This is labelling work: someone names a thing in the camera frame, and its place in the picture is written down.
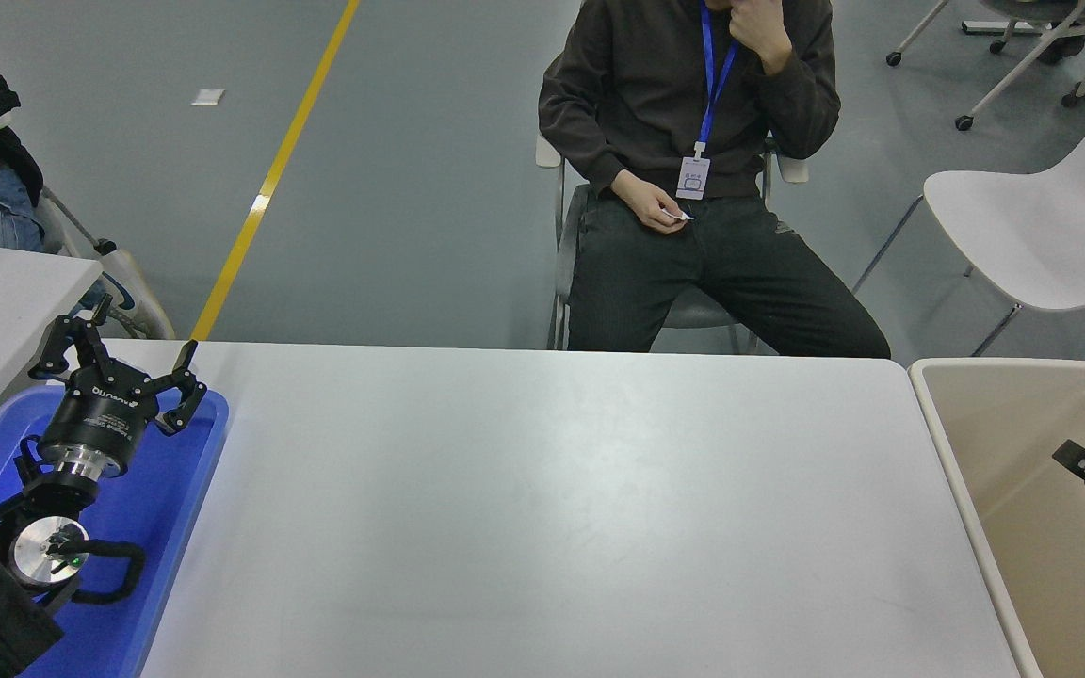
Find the gray floor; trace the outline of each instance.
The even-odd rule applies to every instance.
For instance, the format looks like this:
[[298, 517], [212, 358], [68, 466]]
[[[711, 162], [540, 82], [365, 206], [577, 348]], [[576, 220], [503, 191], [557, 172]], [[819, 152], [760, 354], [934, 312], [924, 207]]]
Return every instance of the gray floor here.
[[[213, 340], [540, 348], [552, 176], [533, 163], [539, 72], [578, 0], [367, 0], [290, 161]], [[899, 68], [883, 55], [931, 5], [839, 3], [843, 119], [776, 209], [847, 282], [931, 172], [1038, 171], [1085, 133], [1060, 107], [1085, 52], [1031, 68], [968, 133], [968, 111], [1029, 50], [991, 55], [946, 8]], [[345, 1], [8, 3], [0, 69], [49, 186], [132, 250], [189, 334]], [[228, 89], [219, 107], [195, 90]], [[860, 297], [896, 360], [959, 356], [1009, 306], [922, 210]], [[728, 350], [665, 331], [655, 350]], [[988, 355], [1085, 360], [1085, 311], [1025, 314]]]

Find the chair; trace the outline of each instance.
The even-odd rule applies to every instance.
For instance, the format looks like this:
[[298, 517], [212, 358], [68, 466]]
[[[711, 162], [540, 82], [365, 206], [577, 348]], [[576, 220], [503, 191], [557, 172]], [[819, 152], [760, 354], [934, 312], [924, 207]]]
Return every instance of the chair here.
[[1068, 311], [1085, 308], [1085, 138], [1046, 171], [1016, 175], [945, 171], [923, 182], [898, 226], [869, 261], [853, 294], [927, 202], [953, 244], [1016, 302], [978, 346], [982, 355], [1024, 308]]
[[[769, 197], [773, 188], [773, 157], [778, 158], [778, 168], [781, 179], [788, 183], [805, 183], [809, 179], [809, 171], [805, 161], [796, 161], [783, 157], [776, 150], [776, 142], [769, 139], [765, 151], [765, 170], [761, 176], [761, 194], [765, 199], [765, 205], [769, 205]], [[547, 336], [548, 350], [560, 350], [567, 343], [567, 295], [572, 292], [572, 276], [576, 266], [576, 223], [580, 219], [585, 205], [591, 197], [591, 188], [584, 183], [573, 190], [570, 201], [565, 199], [567, 184], [565, 183], [565, 162], [559, 152], [550, 143], [538, 135], [535, 142], [534, 162], [540, 168], [557, 168], [557, 190], [554, 197], [554, 238], [557, 254], [556, 259], [556, 282], [554, 282], [554, 304], [551, 308], [551, 330]], [[723, 306], [711, 299], [705, 292], [698, 287], [689, 286], [668, 309], [667, 318], [664, 318], [664, 327], [681, 328], [682, 330], [693, 330], [693, 328], [726, 327], [731, 336], [731, 349], [739, 354], [739, 338], [735, 332], [736, 318], [731, 317]], [[756, 348], [756, 335], [751, 334], [748, 351]]]
[[[1032, 63], [1037, 60], [1051, 43], [1058, 41], [1062, 38], [1071, 38], [1071, 36], [1084, 36], [1085, 38], [1085, 0], [1076, 0], [1073, 3], [1043, 3], [1043, 1], [1037, 0], [979, 0], [985, 8], [994, 11], [995, 13], [1003, 14], [1003, 16], [1008, 18], [1007, 29], [1003, 31], [1003, 37], [996, 39], [995, 42], [991, 42], [990, 51], [992, 54], [998, 54], [1006, 47], [1011, 35], [1016, 33], [1016, 27], [1019, 22], [1029, 23], [1036, 29], [1042, 31], [1041, 39], [1038, 40], [1036, 47], [1008, 73], [1007, 76], [1003, 78], [994, 89], [990, 91], [983, 99], [974, 104], [973, 108], [970, 108], [969, 113], [963, 116], [958, 116], [953, 124], [961, 132], [967, 132], [970, 127], [973, 127], [974, 117], [978, 113], [985, 108], [987, 104], [994, 102], [995, 98], [998, 97], [1008, 86], [1011, 85], [1016, 78], [1020, 77]], [[904, 39], [899, 47], [895, 48], [895, 51], [886, 54], [886, 64], [891, 67], [896, 66], [903, 61], [903, 52], [907, 50], [907, 47], [911, 42], [916, 41], [918, 35], [940, 14], [940, 10], [944, 9], [944, 5], [948, 4], [948, 0], [939, 0], [935, 3], [932, 11], [927, 13], [927, 16], [922, 18], [920, 23], [916, 26], [916, 29], [911, 30], [907, 39]], [[1054, 25], [1052, 29], [1047, 27], [1048, 25]], [[1085, 76], [1080, 82], [1074, 87], [1071, 93], [1065, 94], [1062, 98], [1062, 104], [1067, 107], [1076, 106], [1076, 104], [1085, 95]]]
[[[108, 318], [125, 328], [135, 340], [173, 340], [174, 327], [162, 308], [132, 255], [111, 240], [95, 238], [75, 218], [72, 210], [48, 188], [39, 193], [36, 220], [44, 229], [42, 248], [47, 254], [67, 257], [98, 258], [103, 265], [103, 279], [113, 296]], [[84, 253], [78, 245], [81, 235], [93, 253]]]

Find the blue lanyard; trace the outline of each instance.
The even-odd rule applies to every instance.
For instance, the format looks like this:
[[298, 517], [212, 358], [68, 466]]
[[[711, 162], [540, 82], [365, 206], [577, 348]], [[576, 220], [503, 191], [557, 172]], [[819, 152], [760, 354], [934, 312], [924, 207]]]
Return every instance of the blue lanyard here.
[[727, 50], [727, 60], [723, 63], [723, 73], [718, 74], [717, 80], [714, 77], [714, 36], [711, 35], [711, 8], [707, 8], [705, 0], [702, 0], [702, 48], [705, 52], [705, 86], [706, 93], [711, 100], [705, 104], [705, 116], [702, 118], [702, 135], [698, 137], [699, 151], [705, 150], [706, 142], [711, 141], [711, 128], [714, 128], [714, 107], [718, 104], [718, 99], [726, 89], [727, 74], [731, 73], [731, 65], [736, 63], [736, 53], [739, 52], [739, 43], [731, 40], [731, 47]]

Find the beige bin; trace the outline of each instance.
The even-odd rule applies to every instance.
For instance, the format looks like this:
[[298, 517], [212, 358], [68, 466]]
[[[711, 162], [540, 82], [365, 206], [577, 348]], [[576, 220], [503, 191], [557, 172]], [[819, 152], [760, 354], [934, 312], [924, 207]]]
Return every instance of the beige bin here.
[[910, 368], [1024, 678], [1085, 678], [1085, 486], [1051, 455], [1085, 446], [1085, 361]]

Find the yellow floor line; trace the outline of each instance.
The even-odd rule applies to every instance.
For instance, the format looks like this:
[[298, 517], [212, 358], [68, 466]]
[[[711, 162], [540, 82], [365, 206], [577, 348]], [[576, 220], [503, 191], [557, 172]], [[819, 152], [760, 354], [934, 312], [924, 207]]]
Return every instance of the yellow floor line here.
[[354, 13], [358, 10], [360, 1], [348, 1], [346, 11], [341, 14], [341, 21], [337, 22], [336, 29], [332, 31], [332, 38], [329, 39], [329, 47], [326, 48], [324, 54], [320, 55], [318, 69], [312, 74], [312, 82], [309, 82], [309, 88], [305, 91], [304, 99], [301, 100], [301, 107], [297, 108], [296, 116], [292, 118], [292, 125], [288, 129], [288, 135], [283, 137], [283, 142], [279, 145], [279, 152], [275, 155], [275, 163], [270, 164], [270, 170], [267, 171], [267, 179], [261, 182], [261, 189], [258, 190], [258, 195], [254, 199], [254, 205], [250, 207], [250, 214], [246, 216], [245, 223], [241, 226], [241, 232], [239, 232], [237, 241], [232, 243], [232, 251], [229, 253], [229, 258], [225, 259], [225, 266], [220, 269], [220, 276], [216, 279], [216, 284], [212, 287], [210, 295], [207, 296], [207, 304], [203, 305], [203, 311], [199, 314], [195, 330], [190, 334], [190, 337], [193, 340], [203, 342], [203, 340], [207, 338], [208, 334], [212, 334], [212, 327], [216, 324], [216, 318], [219, 317], [220, 309], [225, 306], [225, 299], [229, 296], [229, 289], [232, 287], [232, 283], [238, 278], [238, 271], [241, 270], [241, 261], [245, 260], [250, 245], [254, 242], [254, 235], [257, 234], [258, 227], [261, 226], [261, 219], [267, 216], [267, 206], [270, 204], [270, 199], [275, 196], [275, 190], [279, 189], [279, 181], [283, 178], [283, 170], [288, 168], [288, 162], [292, 157], [292, 152], [296, 151], [296, 143], [301, 140], [301, 132], [304, 132], [304, 125], [309, 119], [312, 106], [315, 106], [316, 100], [318, 100], [318, 95], [320, 94], [320, 87], [324, 85], [324, 78], [329, 75], [332, 60], [337, 55], [337, 48], [341, 47], [341, 41], [346, 37], [349, 23], [354, 21]]

